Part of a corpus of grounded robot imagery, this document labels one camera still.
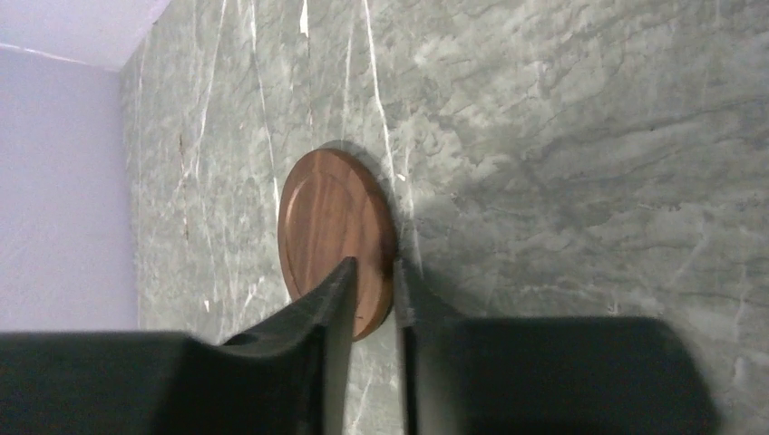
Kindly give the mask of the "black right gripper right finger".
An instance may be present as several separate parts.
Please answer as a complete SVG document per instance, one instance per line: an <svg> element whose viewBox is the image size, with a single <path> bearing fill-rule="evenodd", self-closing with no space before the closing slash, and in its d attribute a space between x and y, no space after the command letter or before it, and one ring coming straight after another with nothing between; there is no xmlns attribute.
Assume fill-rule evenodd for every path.
<svg viewBox="0 0 769 435"><path fill-rule="evenodd" d="M649 317L479 317L407 260L394 312L408 434L714 434L681 338Z"/></svg>

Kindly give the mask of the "dark wooden coaster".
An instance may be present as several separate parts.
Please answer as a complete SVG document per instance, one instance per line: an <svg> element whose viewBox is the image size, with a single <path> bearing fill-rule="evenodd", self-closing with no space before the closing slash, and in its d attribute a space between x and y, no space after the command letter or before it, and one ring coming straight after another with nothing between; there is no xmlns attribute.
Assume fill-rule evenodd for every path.
<svg viewBox="0 0 769 435"><path fill-rule="evenodd" d="M343 150L312 150L282 190L277 245L287 290L297 300L347 257L357 262L353 338L386 318L393 299L398 241L386 195L372 172Z"/></svg>

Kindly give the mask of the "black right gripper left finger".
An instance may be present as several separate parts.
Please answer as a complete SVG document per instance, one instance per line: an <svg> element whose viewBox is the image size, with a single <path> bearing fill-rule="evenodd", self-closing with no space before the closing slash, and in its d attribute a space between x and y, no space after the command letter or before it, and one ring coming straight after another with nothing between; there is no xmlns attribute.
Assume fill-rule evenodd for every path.
<svg viewBox="0 0 769 435"><path fill-rule="evenodd" d="M5 333L4 434L339 434L357 263L213 345L176 332Z"/></svg>

